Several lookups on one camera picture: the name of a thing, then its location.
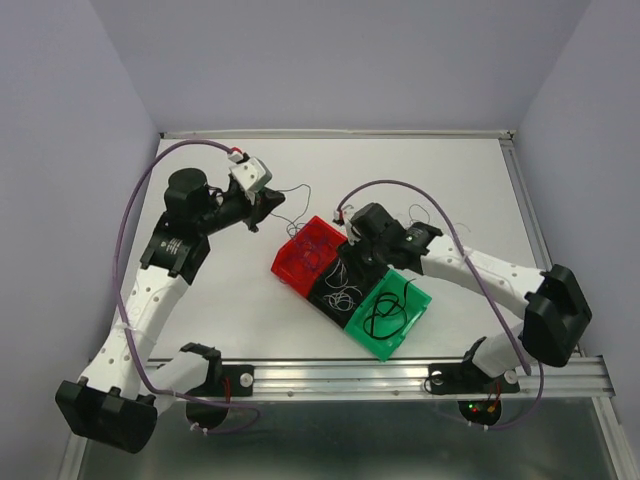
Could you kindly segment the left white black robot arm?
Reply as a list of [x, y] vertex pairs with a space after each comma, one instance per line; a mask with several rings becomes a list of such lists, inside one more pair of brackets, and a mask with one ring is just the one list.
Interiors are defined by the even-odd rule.
[[128, 299], [99, 353], [75, 382], [64, 381], [55, 401], [72, 432], [128, 453], [151, 438], [159, 416], [191, 391], [231, 394], [221, 353], [190, 342], [148, 376], [144, 367], [175, 306], [193, 284], [210, 252], [211, 235], [239, 222], [255, 232], [285, 200], [269, 188], [265, 167], [231, 168], [222, 191], [196, 168], [174, 172], [164, 193], [165, 210], [145, 248]]

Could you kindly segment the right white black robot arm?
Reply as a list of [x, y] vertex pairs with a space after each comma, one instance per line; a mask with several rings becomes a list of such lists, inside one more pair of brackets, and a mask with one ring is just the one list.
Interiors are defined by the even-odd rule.
[[519, 324], [483, 336], [443, 380], [482, 390], [508, 370], [533, 363], [564, 367], [592, 319], [574, 272], [555, 264], [524, 267], [470, 249], [424, 222], [403, 226], [378, 203], [335, 211], [347, 241], [338, 252], [349, 272], [364, 276], [378, 266], [409, 270], [485, 297], [496, 314], [509, 310]]

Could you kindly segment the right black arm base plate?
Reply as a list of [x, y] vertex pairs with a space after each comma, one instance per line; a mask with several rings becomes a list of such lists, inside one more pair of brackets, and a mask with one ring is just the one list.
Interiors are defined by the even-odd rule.
[[489, 377], [472, 363], [472, 355], [485, 341], [485, 337], [477, 340], [458, 363], [441, 363], [430, 367], [423, 381], [423, 390], [433, 395], [496, 395], [498, 391], [518, 393], [518, 380], [509, 383], [503, 374]]

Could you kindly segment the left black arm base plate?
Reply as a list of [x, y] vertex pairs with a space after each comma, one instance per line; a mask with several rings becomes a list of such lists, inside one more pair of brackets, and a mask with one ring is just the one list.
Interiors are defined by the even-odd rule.
[[227, 363], [215, 347], [189, 342], [157, 373], [166, 380], [166, 388], [197, 397], [251, 397], [255, 367]]

